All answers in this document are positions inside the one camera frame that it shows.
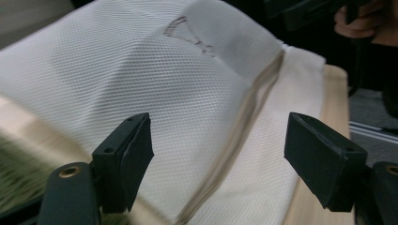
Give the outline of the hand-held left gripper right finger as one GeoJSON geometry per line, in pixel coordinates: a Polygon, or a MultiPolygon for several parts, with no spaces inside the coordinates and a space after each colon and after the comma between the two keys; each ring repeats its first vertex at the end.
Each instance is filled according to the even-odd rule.
{"type": "Polygon", "coordinates": [[[349,212],[356,199],[367,152],[309,115],[291,112],[284,157],[321,205],[349,212]]]}

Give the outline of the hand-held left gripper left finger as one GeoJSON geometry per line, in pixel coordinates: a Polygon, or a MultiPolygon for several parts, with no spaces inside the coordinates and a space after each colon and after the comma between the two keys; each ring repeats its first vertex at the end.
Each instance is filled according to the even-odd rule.
{"type": "Polygon", "coordinates": [[[98,177],[99,204],[106,214],[133,207],[151,159],[151,121],[147,112],[124,120],[96,148],[91,166],[98,177]]]}

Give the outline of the white mesh laundry bag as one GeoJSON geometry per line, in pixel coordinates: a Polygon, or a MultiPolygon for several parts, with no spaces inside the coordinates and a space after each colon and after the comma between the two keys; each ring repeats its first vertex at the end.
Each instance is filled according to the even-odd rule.
{"type": "Polygon", "coordinates": [[[324,65],[222,0],[95,0],[0,51],[0,94],[86,151],[148,113],[152,222],[282,225],[288,115],[321,113],[324,65]]]}

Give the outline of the green woven basket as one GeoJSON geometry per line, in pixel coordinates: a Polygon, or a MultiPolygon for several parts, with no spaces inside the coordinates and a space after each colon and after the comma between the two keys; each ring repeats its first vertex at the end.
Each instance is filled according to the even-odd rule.
{"type": "Polygon", "coordinates": [[[0,225],[130,225],[103,215],[84,162],[54,169],[0,137],[0,225]]]}

